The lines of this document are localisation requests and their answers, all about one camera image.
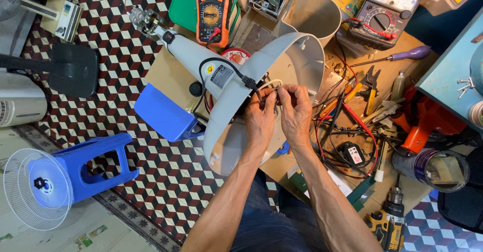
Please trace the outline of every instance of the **plastic bottle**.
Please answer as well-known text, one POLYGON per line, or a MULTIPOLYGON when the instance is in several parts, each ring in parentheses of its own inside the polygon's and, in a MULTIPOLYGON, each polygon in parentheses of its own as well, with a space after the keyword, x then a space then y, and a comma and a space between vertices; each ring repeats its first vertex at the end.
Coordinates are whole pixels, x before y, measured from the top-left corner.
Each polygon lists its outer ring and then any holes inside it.
POLYGON ((402 98, 402 91, 404 90, 404 76, 403 71, 399 71, 399 76, 394 79, 393 91, 391 93, 391 101, 402 98))

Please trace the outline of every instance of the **forearm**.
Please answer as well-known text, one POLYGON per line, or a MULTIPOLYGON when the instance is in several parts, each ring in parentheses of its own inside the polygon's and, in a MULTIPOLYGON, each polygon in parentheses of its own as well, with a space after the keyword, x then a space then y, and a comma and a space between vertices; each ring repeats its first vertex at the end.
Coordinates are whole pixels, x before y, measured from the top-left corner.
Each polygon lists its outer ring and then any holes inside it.
POLYGON ((265 151, 248 147, 235 169, 190 230, 182 251, 228 251, 238 230, 245 201, 265 151))
POLYGON ((317 224, 330 251, 382 251, 376 238, 331 179, 310 144, 295 147, 293 152, 307 183, 317 224))

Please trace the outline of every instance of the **fan grille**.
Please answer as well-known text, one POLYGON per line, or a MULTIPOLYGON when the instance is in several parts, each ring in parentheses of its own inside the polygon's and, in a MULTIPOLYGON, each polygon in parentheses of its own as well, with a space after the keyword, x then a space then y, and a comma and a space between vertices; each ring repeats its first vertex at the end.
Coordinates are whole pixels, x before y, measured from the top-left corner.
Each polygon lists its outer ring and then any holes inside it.
POLYGON ((20 0, 0 0, 0 22, 14 16, 20 3, 20 0))
POLYGON ((5 165, 3 185, 15 215, 34 229, 56 228, 72 205, 72 184, 67 172, 53 156, 40 150, 15 152, 5 165), (33 185, 39 177, 48 183, 41 189, 33 185))
POLYGON ((14 111, 13 101, 0 101, 0 127, 8 126, 14 111))

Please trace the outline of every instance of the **jeans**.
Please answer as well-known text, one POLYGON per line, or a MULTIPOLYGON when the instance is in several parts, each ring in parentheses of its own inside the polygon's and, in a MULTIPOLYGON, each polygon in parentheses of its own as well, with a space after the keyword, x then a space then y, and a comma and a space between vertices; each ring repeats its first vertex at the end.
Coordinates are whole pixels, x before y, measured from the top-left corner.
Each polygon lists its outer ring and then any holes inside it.
POLYGON ((258 169, 230 251, 329 251, 313 210, 277 184, 280 212, 272 211, 265 182, 258 169))

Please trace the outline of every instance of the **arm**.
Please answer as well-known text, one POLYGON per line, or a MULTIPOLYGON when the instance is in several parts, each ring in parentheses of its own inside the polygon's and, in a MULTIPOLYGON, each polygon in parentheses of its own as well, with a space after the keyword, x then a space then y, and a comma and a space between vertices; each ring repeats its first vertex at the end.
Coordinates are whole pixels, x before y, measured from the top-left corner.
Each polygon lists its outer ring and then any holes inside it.
POLYGON ((278 89, 283 112, 281 127, 303 172, 313 211, 331 252, 382 251, 377 239, 330 178, 313 151, 309 138, 312 107, 307 88, 278 89))
POLYGON ((228 251, 232 245, 252 180, 273 135, 277 93, 273 88, 266 88, 260 94, 266 100, 259 102, 254 95, 245 109, 247 148, 190 230, 182 251, 228 251))

